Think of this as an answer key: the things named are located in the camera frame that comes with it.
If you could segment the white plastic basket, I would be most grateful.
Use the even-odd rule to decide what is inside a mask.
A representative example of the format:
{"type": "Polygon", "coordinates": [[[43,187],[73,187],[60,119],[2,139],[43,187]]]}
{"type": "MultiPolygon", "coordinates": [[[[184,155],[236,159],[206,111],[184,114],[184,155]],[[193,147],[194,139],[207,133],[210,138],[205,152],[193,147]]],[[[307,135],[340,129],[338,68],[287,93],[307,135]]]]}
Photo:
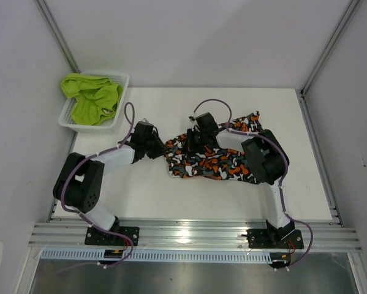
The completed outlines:
{"type": "Polygon", "coordinates": [[[71,118],[71,111],[73,109],[75,101],[73,99],[66,98],[66,102],[64,103],[64,106],[58,118],[58,124],[62,127],[70,128],[76,132],[109,133],[114,129],[118,121],[118,116],[119,116],[119,113],[124,103],[124,98],[126,95],[130,77],[126,73],[104,72],[104,71],[96,71],[96,70],[92,70],[90,72],[82,72],[81,74],[107,77],[113,80],[114,82],[121,84],[123,86],[124,90],[120,98],[120,102],[118,104],[116,115],[114,118],[110,118],[102,122],[98,126],[87,126],[87,125],[75,124],[73,119],[71,118]]]}

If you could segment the aluminium frame post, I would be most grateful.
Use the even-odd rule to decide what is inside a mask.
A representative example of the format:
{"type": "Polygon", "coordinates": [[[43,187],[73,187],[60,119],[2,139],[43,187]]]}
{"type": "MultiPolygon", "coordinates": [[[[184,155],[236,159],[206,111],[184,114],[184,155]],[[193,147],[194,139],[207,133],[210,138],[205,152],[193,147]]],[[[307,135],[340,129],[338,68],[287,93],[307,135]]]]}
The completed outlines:
{"type": "Polygon", "coordinates": [[[57,21],[49,8],[47,1],[45,0],[35,0],[34,1],[44,22],[46,23],[51,35],[53,36],[55,43],[57,44],[63,58],[65,59],[67,65],[72,72],[80,73],[80,69],[77,62],[58,26],[57,21]]]}
{"type": "Polygon", "coordinates": [[[342,35],[346,31],[349,23],[352,21],[354,15],[356,14],[362,2],[363,1],[361,0],[348,1],[346,8],[344,9],[342,15],[340,16],[340,19],[338,20],[334,30],[330,35],[329,40],[327,41],[312,71],[310,71],[308,78],[306,79],[303,87],[300,90],[300,96],[302,98],[305,98],[311,86],[314,84],[314,82],[320,75],[322,69],[325,67],[328,59],[330,58],[332,52],[336,48],[338,42],[341,40],[342,35]]]}

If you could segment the orange camouflage shorts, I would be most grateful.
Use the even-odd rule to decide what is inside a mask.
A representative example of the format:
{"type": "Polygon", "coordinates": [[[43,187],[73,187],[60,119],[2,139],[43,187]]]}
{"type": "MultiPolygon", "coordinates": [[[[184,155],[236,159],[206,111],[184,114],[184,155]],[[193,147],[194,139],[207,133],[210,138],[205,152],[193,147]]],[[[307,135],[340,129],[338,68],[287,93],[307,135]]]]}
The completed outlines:
{"type": "Polygon", "coordinates": [[[213,180],[235,180],[259,184],[244,153],[230,148],[199,146],[194,156],[183,152],[186,133],[165,142],[164,157],[168,172],[174,178],[204,177],[213,180]]]}

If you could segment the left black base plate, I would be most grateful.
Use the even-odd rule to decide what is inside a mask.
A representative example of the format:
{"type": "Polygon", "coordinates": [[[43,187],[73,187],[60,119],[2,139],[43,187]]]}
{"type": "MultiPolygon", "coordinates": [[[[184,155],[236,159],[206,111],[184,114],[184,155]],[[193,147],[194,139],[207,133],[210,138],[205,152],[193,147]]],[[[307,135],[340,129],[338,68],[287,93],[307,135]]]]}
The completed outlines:
{"type": "MultiPolygon", "coordinates": [[[[124,235],[132,240],[134,246],[138,245],[140,236],[139,227],[120,227],[119,234],[124,235]]],[[[102,233],[94,227],[87,229],[85,236],[85,244],[88,246],[129,246],[129,242],[122,237],[111,235],[109,233],[102,233]]]]}

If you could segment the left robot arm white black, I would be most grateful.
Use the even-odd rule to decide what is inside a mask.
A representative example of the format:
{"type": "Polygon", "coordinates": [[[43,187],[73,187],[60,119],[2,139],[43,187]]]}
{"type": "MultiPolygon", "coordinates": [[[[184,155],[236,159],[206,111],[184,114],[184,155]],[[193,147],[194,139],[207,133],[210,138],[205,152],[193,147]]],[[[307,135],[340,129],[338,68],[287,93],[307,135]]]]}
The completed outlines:
{"type": "Polygon", "coordinates": [[[99,238],[108,245],[120,237],[119,219],[100,203],[103,176],[120,167],[132,165],[145,156],[162,156],[165,146],[158,129],[147,121],[138,122],[114,147],[90,156],[70,153],[53,188],[53,196],[63,210],[78,214],[90,226],[99,230],[99,238]]]}

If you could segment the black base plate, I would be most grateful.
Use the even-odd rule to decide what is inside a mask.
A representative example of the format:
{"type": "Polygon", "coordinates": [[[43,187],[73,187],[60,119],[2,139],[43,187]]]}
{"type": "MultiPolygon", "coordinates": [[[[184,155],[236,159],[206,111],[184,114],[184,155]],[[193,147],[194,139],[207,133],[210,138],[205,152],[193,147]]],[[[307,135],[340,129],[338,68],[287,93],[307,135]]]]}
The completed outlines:
{"type": "Polygon", "coordinates": [[[300,230],[294,229],[286,236],[279,236],[277,233],[271,233],[267,229],[252,228],[246,230],[242,237],[248,241],[251,249],[303,249],[304,242],[300,230]]]}
{"type": "MultiPolygon", "coordinates": [[[[140,236],[139,227],[120,227],[119,234],[124,235],[132,240],[134,246],[138,245],[140,236]]],[[[129,246],[129,242],[122,237],[111,235],[109,233],[102,233],[94,227],[87,229],[85,236],[85,244],[88,246],[129,246]]]]}

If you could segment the green shorts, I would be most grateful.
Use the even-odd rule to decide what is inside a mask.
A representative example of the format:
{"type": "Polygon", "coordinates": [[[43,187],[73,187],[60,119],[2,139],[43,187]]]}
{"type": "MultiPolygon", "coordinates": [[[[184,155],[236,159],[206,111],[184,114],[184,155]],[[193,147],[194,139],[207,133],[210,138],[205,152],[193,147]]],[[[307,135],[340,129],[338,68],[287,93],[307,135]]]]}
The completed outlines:
{"type": "Polygon", "coordinates": [[[62,79],[61,90],[75,101],[71,111],[75,124],[98,126],[115,117],[124,88],[107,77],[70,73],[62,79]]]}

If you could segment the left aluminium frame post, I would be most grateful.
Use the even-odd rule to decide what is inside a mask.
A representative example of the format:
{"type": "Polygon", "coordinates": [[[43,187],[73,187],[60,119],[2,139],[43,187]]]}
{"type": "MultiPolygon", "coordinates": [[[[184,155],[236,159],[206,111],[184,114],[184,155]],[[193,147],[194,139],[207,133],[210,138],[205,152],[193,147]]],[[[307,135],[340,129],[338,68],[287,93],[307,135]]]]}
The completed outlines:
{"type": "Polygon", "coordinates": [[[57,21],[49,8],[47,1],[45,0],[35,0],[34,1],[44,22],[46,23],[51,35],[53,36],[55,43],[57,44],[63,58],[65,59],[67,65],[72,72],[80,73],[80,69],[77,62],[58,26],[57,21]]]}

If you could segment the right aluminium frame post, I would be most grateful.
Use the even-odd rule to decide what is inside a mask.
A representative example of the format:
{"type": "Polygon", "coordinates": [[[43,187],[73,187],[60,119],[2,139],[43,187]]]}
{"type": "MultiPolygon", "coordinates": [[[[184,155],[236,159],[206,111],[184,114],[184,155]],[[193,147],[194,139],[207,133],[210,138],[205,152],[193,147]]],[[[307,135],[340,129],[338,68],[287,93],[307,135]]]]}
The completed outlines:
{"type": "Polygon", "coordinates": [[[332,52],[336,48],[338,42],[341,40],[342,35],[346,31],[349,23],[352,21],[354,15],[356,14],[362,2],[363,1],[361,0],[348,1],[346,8],[344,9],[342,15],[340,16],[340,19],[338,20],[334,30],[330,35],[329,40],[327,41],[312,71],[310,71],[308,78],[306,79],[303,87],[300,90],[300,96],[302,98],[305,98],[311,86],[314,84],[314,82],[320,75],[322,69],[325,67],[328,59],[330,58],[332,52]]]}

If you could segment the aluminium mounting rail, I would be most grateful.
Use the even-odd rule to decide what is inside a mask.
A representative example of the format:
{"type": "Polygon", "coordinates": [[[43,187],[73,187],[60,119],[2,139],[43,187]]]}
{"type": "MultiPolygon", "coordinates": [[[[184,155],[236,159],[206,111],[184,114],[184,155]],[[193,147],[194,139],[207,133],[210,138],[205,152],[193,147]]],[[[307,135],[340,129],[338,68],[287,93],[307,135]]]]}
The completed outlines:
{"type": "MultiPolygon", "coordinates": [[[[246,248],[244,234],[264,228],[264,222],[210,220],[122,219],[122,226],[139,227],[138,248],[189,251],[238,251],[246,248]]],[[[37,223],[31,233],[30,247],[84,247],[88,224],[80,219],[52,219],[37,223]]],[[[339,224],[312,224],[312,252],[361,252],[354,228],[339,224]]]]}

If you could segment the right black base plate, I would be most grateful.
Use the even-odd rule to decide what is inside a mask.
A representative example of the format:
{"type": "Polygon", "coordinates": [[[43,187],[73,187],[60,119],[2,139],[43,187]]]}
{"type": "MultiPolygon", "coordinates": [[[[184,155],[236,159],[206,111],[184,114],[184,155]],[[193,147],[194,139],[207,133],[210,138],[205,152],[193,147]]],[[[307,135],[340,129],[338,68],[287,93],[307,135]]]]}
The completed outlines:
{"type": "Polygon", "coordinates": [[[242,237],[248,241],[251,249],[303,249],[304,242],[300,230],[294,229],[286,236],[279,236],[277,233],[271,233],[267,229],[252,228],[246,230],[242,237]]]}

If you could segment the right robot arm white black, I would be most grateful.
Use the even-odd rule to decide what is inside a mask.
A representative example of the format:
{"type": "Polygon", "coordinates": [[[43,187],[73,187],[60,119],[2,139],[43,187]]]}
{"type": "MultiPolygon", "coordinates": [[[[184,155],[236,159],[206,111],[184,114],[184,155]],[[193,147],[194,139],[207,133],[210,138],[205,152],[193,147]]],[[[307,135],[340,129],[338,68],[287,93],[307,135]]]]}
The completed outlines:
{"type": "Polygon", "coordinates": [[[242,152],[254,178],[262,185],[267,204],[267,232],[265,239],[273,247],[288,242],[295,230],[292,220],[286,215],[282,182],[287,175],[289,159],[272,131],[243,132],[232,129],[229,124],[219,126],[211,113],[191,116],[193,128],[187,131],[188,148],[198,151],[200,147],[233,149],[242,152]]]}

